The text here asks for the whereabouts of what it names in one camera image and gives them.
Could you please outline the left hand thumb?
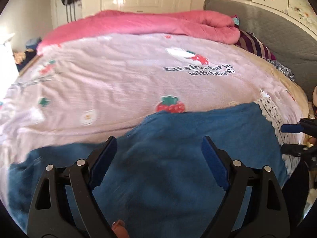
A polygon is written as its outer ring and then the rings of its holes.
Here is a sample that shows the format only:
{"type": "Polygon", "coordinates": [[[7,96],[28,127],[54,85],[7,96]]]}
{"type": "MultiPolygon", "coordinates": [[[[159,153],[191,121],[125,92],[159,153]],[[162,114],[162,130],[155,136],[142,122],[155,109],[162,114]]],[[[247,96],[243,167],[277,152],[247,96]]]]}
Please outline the left hand thumb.
{"type": "Polygon", "coordinates": [[[125,228],[125,223],[122,220],[118,220],[112,224],[112,230],[117,238],[129,238],[128,231],[125,228]]]}

